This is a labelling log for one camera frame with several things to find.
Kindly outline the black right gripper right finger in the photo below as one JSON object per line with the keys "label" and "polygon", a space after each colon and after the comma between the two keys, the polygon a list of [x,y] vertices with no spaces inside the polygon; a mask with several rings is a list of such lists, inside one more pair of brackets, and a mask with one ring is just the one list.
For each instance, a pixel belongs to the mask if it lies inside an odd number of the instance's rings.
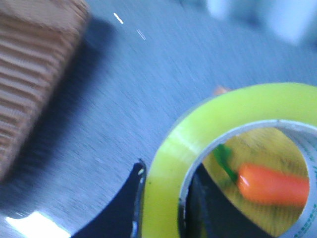
{"label": "black right gripper right finger", "polygon": [[269,238],[220,191],[203,165],[192,178],[184,218],[186,238]]}

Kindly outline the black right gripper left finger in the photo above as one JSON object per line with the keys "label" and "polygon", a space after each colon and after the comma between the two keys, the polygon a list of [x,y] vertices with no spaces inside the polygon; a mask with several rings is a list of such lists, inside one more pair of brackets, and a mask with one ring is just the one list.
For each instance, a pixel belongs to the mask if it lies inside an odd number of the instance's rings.
{"label": "black right gripper left finger", "polygon": [[73,238],[140,238],[147,167],[139,159],[111,202]]}

